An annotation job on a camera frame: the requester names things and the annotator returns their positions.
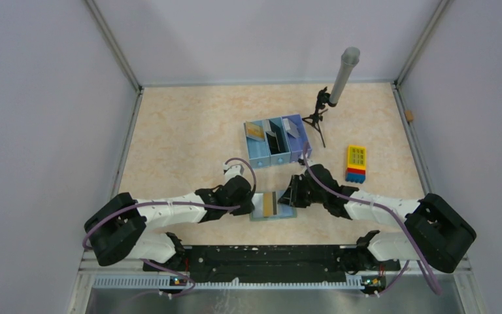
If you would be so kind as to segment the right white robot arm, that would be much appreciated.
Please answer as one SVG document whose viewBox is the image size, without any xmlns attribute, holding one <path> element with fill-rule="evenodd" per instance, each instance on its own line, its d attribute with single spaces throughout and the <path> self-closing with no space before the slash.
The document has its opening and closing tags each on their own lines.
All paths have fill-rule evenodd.
<svg viewBox="0 0 502 314">
<path fill-rule="evenodd" d="M 358 239 L 362 248 L 357 260 L 367 270 L 389 260 L 415 260 L 452 273 L 477 238 L 473 227 L 438 194 L 410 200 L 368 193 L 340 185 L 321 164 L 293 175 L 278 203 L 296 208 L 320 204 L 334 217 L 394 228 L 374 230 Z"/>
</svg>

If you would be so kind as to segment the gold credit card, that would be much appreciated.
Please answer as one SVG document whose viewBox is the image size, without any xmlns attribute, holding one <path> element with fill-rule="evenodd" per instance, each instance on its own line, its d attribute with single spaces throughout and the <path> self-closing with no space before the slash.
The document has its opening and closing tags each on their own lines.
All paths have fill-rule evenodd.
<svg viewBox="0 0 502 314">
<path fill-rule="evenodd" d="M 244 123 L 244 132 L 246 138 L 252 139 L 255 141 L 264 141 L 265 134 L 264 130 L 261 126 L 253 123 L 253 122 L 245 122 Z"/>
<path fill-rule="evenodd" d="M 273 217 L 278 214 L 276 192 L 263 194 L 263 217 Z"/>
</svg>

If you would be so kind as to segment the green leather card holder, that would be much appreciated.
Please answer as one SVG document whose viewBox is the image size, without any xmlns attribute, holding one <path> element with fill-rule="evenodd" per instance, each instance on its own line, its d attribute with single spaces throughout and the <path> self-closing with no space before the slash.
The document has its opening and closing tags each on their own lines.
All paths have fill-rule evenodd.
<svg viewBox="0 0 502 314">
<path fill-rule="evenodd" d="M 282 195 L 283 191 L 254 194 L 252 198 L 254 210 L 249 214 L 250 220 L 258 222 L 296 218 L 297 211 L 294 207 L 278 202 Z"/>
</svg>

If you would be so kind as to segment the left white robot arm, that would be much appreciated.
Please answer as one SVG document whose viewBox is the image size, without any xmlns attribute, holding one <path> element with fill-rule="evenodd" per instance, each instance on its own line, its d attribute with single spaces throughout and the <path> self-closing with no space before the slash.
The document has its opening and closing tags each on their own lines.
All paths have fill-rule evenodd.
<svg viewBox="0 0 502 314">
<path fill-rule="evenodd" d="M 176 270 L 184 259 L 181 241 L 171 232 L 156 231 L 219 220 L 228 214 L 249 214 L 254 210 L 256 182 L 244 178 L 244 167 L 244 162 L 224 164 L 224 184 L 179 197 L 144 200 L 119 193 L 85 222 L 82 246 L 93 251 L 100 266 L 134 258 Z"/>
</svg>

